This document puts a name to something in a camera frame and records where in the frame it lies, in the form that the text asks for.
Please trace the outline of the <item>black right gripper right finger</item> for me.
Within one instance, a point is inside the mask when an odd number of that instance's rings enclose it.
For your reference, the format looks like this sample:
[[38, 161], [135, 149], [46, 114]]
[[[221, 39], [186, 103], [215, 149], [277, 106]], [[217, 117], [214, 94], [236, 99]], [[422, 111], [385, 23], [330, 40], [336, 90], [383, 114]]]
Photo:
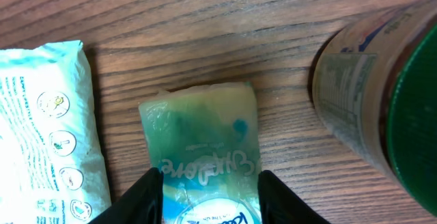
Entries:
[[257, 190], [263, 224], [329, 224], [269, 170], [259, 174]]

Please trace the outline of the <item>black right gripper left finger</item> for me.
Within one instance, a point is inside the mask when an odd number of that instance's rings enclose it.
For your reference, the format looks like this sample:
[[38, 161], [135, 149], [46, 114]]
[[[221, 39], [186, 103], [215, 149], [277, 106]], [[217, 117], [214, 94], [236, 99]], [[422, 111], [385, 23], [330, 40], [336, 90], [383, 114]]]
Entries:
[[163, 174], [152, 167], [89, 224], [161, 224]]

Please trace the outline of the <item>green white can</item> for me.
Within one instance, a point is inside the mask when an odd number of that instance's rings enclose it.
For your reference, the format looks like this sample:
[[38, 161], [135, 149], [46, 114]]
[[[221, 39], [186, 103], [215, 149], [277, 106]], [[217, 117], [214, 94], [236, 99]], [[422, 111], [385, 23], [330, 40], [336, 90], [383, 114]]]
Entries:
[[312, 99], [334, 136], [436, 212], [436, 0], [340, 30], [316, 61]]

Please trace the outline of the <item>mint green tissue pack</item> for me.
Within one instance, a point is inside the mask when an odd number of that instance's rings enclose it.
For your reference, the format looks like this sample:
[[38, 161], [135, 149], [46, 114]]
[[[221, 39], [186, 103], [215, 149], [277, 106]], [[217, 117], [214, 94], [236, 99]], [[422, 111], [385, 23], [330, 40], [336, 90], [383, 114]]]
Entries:
[[79, 40], [1, 52], [1, 222], [88, 223], [111, 205]]

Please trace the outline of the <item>teal white tissue pack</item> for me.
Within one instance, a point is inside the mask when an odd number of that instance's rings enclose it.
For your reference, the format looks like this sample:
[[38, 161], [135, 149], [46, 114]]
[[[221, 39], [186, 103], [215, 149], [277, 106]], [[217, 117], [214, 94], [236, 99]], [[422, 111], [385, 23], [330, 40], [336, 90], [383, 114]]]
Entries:
[[249, 83], [201, 85], [139, 105], [164, 223], [260, 223], [257, 100]]

